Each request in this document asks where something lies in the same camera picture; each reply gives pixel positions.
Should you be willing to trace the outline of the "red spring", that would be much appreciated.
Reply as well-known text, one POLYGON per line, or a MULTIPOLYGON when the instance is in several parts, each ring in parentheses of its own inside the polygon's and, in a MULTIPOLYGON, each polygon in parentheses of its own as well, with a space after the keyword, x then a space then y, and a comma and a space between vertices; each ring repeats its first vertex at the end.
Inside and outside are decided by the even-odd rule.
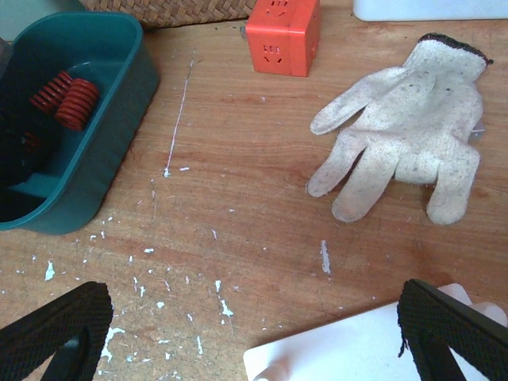
POLYGON ((43 113, 53 115, 64 100, 72 81, 73 78, 66 71, 60 71, 33 94, 29 101, 43 113))
POLYGON ((74 79, 54 118, 63 127, 82 132, 99 100, 98 88, 85 79, 74 79))

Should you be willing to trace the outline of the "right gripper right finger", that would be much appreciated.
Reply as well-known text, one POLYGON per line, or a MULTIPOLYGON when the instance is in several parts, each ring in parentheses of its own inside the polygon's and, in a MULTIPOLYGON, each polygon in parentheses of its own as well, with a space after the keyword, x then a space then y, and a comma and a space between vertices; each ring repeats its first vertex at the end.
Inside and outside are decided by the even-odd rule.
POLYGON ((421 380, 465 380, 456 352, 489 380, 507 379, 507 328, 420 280, 405 281, 397 305, 401 347, 421 380))

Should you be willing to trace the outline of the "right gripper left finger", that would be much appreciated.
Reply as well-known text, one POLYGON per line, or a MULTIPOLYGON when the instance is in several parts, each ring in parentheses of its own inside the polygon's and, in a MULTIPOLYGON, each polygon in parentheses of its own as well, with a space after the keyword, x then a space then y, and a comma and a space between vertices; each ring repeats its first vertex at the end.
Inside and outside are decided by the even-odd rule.
POLYGON ((1 379, 91 380, 113 317, 107 285, 86 282, 1 329, 1 379))

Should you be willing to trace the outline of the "white work glove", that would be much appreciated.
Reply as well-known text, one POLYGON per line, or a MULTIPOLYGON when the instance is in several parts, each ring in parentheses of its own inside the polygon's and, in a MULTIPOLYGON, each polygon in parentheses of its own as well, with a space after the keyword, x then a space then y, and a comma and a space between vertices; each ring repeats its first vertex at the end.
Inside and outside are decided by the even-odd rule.
POLYGON ((314 197, 339 187, 333 216, 358 221, 391 180, 433 185, 429 219, 450 225, 465 214, 480 155, 469 138, 483 116, 475 82, 490 64, 477 48, 428 33, 406 61, 363 77, 310 123, 337 131, 326 161, 307 183, 314 197))

